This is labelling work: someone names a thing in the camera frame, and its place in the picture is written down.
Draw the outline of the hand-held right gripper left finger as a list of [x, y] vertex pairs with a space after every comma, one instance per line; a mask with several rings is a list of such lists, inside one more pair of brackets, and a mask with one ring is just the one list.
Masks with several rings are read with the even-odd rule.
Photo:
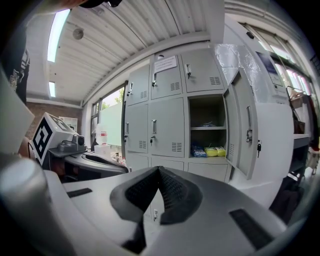
[[158, 239], [147, 244], [144, 212], [158, 169], [61, 183], [46, 172], [46, 254], [54, 256], [157, 256]]

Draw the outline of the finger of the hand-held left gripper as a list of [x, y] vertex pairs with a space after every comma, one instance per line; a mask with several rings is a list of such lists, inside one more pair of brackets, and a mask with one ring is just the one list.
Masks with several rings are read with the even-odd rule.
[[82, 162], [65, 161], [64, 168], [68, 182], [97, 180], [127, 174], [129, 172], [127, 167], [108, 160], [106, 163], [89, 160]]
[[92, 161], [94, 163], [98, 164], [104, 164], [104, 165], [111, 165], [111, 166], [117, 166], [117, 167], [123, 167], [122, 164], [119, 162], [112, 160], [112, 159], [107, 159], [102, 156], [99, 156], [97, 154], [82, 154], [82, 158], [84, 160]]

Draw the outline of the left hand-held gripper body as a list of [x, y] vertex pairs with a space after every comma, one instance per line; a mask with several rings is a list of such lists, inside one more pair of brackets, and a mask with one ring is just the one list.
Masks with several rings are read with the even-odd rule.
[[85, 139], [60, 118], [45, 112], [31, 140], [35, 159], [44, 170], [67, 181], [65, 158], [86, 151]]

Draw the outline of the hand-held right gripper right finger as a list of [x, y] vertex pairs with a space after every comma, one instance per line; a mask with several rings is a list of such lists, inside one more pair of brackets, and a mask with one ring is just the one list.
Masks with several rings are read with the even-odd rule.
[[287, 228], [227, 183], [162, 166], [158, 173], [171, 208], [161, 215], [148, 256], [248, 256]]

